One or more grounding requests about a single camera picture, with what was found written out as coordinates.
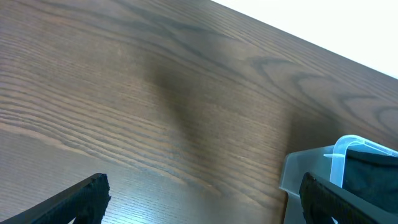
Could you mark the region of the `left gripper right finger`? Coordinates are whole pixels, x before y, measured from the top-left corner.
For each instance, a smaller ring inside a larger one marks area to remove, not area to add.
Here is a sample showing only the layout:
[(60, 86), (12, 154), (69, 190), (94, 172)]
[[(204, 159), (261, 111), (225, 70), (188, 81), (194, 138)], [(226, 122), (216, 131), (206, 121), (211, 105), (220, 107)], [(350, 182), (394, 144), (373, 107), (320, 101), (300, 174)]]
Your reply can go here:
[(397, 224), (397, 216), (311, 173), (303, 175), (300, 200), (307, 224)]

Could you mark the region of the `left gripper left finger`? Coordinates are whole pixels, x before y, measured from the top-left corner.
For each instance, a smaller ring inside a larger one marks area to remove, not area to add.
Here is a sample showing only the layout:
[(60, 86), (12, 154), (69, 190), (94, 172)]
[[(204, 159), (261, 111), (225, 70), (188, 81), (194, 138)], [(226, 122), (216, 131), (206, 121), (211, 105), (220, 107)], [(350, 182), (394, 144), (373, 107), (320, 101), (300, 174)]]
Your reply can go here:
[(3, 224), (101, 223), (111, 199), (106, 174), (96, 173)]

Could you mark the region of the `black garment with band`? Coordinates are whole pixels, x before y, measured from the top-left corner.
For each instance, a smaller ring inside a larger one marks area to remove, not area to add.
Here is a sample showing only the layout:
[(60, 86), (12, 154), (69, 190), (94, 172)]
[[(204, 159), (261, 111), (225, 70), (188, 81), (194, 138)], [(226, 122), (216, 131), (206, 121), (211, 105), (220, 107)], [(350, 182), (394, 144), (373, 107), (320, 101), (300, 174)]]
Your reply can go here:
[(342, 188), (397, 215), (397, 158), (348, 150)]

